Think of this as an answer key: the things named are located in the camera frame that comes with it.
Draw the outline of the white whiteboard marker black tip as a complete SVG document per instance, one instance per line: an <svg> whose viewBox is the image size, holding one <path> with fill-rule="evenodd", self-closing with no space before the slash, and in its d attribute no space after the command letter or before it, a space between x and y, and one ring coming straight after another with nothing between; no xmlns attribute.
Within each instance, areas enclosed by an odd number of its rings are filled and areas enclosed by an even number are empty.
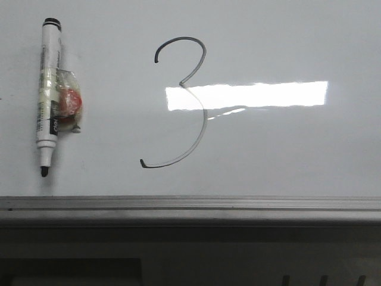
<svg viewBox="0 0 381 286"><path fill-rule="evenodd" d="M40 173L47 177L52 155L58 140L58 115L60 92L58 70L61 65L62 27L59 20L48 17L42 25L42 50L40 55L40 78L38 117L36 121L36 145L40 152Z"/></svg>

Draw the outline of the black drawn number three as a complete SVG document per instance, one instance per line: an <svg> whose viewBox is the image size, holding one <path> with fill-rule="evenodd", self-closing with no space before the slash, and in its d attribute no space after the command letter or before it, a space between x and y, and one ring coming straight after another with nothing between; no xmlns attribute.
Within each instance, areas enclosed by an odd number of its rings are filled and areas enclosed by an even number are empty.
<svg viewBox="0 0 381 286"><path fill-rule="evenodd" d="M201 68L201 66L202 66L202 64L203 64L203 62L205 60L205 57L206 57L206 54L207 54L207 48L206 48L205 44L201 40L199 40L197 38L194 38L194 37L191 37L191 36L179 36L179 37L167 40L166 42L162 43L157 48L157 50L156 50L156 52L154 54L154 63L157 64L159 62L159 54L160 54L160 52L165 47L169 46L170 44L172 44L174 42L178 42L178 41L191 41L191 42L195 42L202 49L201 57L200 57L198 63L196 64L196 66L193 68L193 70L188 75L186 75L179 82L179 86L182 89L184 89L185 91L187 91L188 93L190 93L200 103L200 105L202 107L202 126L201 126L201 130L200 130L196 140L189 147L189 149L187 151L185 151L183 154L181 154L181 155L179 155L179 156L177 156L177 157L175 157L175 158L173 158L173 159L171 159L169 161L166 161L166 162L163 162L163 163L147 164L144 161L144 159L141 158L139 160L139 162L140 162L141 167L144 168L144 169L159 169L159 168L163 168L163 167L168 167L168 166L174 165L174 164L182 161L183 159L188 157L196 149L196 147L201 142L201 139L204 136L205 130L207 128L208 110L204 107L204 105L202 104L201 100L186 85L187 81L189 79L191 79L196 74L196 72Z"/></svg>

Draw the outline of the red magnet taped to marker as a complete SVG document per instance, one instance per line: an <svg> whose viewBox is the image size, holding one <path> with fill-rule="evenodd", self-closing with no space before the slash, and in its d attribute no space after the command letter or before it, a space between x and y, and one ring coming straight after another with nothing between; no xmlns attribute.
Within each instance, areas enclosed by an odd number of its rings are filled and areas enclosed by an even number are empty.
<svg viewBox="0 0 381 286"><path fill-rule="evenodd" d="M57 70L59 93L58 120L60 132L81 132L83 101L79 81L72 71Z"/></svg>

